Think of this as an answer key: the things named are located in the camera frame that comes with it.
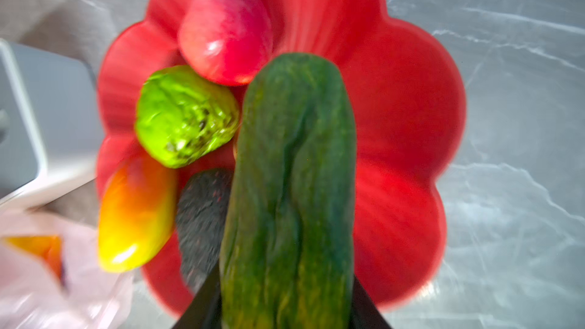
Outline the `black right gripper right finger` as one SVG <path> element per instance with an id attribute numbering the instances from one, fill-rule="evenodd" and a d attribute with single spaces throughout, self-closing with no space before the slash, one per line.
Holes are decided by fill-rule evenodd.
<path id="1" fill-rule="evenodd" d="M 349 329 L 392 329 L 378 311 L 357 276 L 353 280 L 353 295 Z"/>

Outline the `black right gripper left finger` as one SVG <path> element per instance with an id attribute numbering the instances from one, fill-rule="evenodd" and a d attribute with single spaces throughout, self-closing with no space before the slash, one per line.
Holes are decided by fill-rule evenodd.
<path id="1" fill-rule="evenodd" d="M 207 276 L 186 312 L 179 318 L 173 329 L 221 329 L 222 299 L 219 263 Z"/>

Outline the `green cucumber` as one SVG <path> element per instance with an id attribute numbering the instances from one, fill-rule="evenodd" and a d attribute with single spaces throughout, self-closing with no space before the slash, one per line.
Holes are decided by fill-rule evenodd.
<path id="1" fill-rule="evenodd" d="M 245 93 L 219 256 L 224 328 L 346 328 L 354 279 L 356 123 L 342 75 L 308 53 Z"/>

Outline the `pink printed plastic bag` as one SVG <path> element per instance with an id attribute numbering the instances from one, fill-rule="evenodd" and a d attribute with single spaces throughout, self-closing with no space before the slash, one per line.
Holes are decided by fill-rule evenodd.
<path id="1" fill-rule="evenodd" d="M 1 214 L 3 328 L 118 328 L 133 274 L 98 262 L 95 228 L 52 213 Z"/>

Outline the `green lime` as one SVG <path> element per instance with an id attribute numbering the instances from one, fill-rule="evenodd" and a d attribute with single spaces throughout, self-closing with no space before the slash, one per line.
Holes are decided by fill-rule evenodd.
<path id="1" fill-rule="evenodd" d="M 239 123 L 239 103 L 227 87 L 177 65 L 144 82 L 134 131 L 152 158 L 166 168 L 183 168 L 228 143 Z"/>

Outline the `pink dragon fruit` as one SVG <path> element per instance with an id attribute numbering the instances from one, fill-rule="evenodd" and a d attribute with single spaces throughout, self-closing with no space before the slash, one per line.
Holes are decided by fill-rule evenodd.
<path id="1" fill-rule="evenodd" d="M 268 62 L 274 34 L 261 0 L 191 0 L 178 44 L 196 73 L 221 85 L 251 82 Z"/>

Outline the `red yellow mango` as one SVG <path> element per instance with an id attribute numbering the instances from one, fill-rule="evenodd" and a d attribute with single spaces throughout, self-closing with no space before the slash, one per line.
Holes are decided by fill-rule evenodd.
<path id="1" fill-rule="evenodd" d="M 20 235 L 4 237 L 3 242 L 41 259 L 62 280 L 62 239 L 58 235 Z"/>

